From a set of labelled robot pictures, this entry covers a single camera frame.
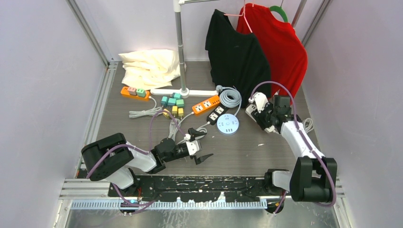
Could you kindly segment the white usb power strip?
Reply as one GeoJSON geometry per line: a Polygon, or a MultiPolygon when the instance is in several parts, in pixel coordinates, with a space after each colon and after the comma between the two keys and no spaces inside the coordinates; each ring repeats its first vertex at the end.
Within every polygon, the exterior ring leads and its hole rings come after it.
{"type": "Polygon", "coordinates": [[[275,126],[265,119],[264,112],[258,112],[254,104],[249,104],[245,113],[259,126],[259,128],[266,133],[277,133],[275,126]]]}

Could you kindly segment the black power strip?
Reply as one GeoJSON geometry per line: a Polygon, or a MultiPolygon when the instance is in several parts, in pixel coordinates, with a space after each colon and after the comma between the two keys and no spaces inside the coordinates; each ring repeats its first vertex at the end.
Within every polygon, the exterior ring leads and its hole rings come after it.
{"type": "Polygon", "coordinates": [[[229,108],[225,107],[224,105],[220,104],[215,107],[212,112],[206,117],[206,121],[210,125],[215,125],[218,121],[218,118],[225,114],[229,108]]]}

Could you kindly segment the yellow usb charger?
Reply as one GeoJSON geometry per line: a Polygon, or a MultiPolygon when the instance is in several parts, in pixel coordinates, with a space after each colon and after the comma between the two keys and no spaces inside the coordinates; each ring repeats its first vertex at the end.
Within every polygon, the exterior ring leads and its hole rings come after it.
{"type": "Polygon", "coordinates": [[[163,116],[164,116],[165,118],[167,118],[167,119],[172,119],[172,118],[173,118],[172,113],[171,113],[170,111],[168,111],[167,109],[163,109],[162,114],[163,114],[163,116]]]}

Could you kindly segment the round blue power strip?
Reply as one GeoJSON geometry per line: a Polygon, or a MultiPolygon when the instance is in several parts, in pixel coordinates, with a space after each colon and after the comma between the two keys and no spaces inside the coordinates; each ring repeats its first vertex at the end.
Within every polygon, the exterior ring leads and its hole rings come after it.
{"type": "Polygon", "coordinates": [[[223,114],[217,120],[218,131],[226,136],[233,135],[239,129],[238,118],[233,114],[223,114]]]}

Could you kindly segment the orange power strip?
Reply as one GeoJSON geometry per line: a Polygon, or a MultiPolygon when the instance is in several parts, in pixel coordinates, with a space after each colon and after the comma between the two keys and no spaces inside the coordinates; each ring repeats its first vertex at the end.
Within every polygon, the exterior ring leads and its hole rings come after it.
{"type": "Polygon", "coordinates": [[[213,110],[220,104],[220,98],[218,95],[212,96],[203,102],[200,102],[192,107],[192,112],[195,116],[201,115],[208,111],[213,110]]]}
{"type": "Polygon", "coordinates": [[[124,86],[120,94],[125,98],[141,100],[141,101],[149,101],[150,99],[150,92],[148,90],[144,90],[142,88],[135,88],[124,86]]]}

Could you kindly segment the pink charger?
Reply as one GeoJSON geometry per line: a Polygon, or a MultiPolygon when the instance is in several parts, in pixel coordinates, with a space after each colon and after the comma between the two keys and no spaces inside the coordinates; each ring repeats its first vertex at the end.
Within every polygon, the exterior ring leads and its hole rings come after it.
{"type": "Polygon", "coordinates": [[[127,91],[129,95],[137,96],[137,89],[135,87],[128,87],[127,91]]]}

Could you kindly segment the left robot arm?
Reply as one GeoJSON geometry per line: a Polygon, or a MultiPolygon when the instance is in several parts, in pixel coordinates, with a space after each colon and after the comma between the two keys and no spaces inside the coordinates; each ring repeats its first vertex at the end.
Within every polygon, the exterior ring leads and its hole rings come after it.
{"type": "Polygon", "coordinates": [[[162,139],[151,150],[142,150],[129,143],[122,133],[116,133],[84,146],[82,158],[87,169],[87,179],[107,180],[116,185],[127,196],[138,192],[133,169],[156,174],[165,169],[165,164],[184,157],[194,159],[196,164],[204,162],[209,155],[197,157],[202,150],[200,139],[206,130],[190,128],[184,142],[176,143],[172,138],[162,139]]]}

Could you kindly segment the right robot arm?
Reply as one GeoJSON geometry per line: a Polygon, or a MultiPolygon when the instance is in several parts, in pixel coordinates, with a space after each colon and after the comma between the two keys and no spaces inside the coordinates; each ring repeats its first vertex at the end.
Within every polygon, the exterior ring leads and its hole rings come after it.
{"type": "Polygon", "coordinates": [[[262,130],[282,136],[297,159],[293,171],[267,171],[265,192],[276,195],[283,189],[294,201],[331,205],[336,200],[337,162],[317,149],[299,117],[291,113],[289,103],[289,96],[276,96],[271,103],[266,95],[256,92],[246,109],[262,130]]]}

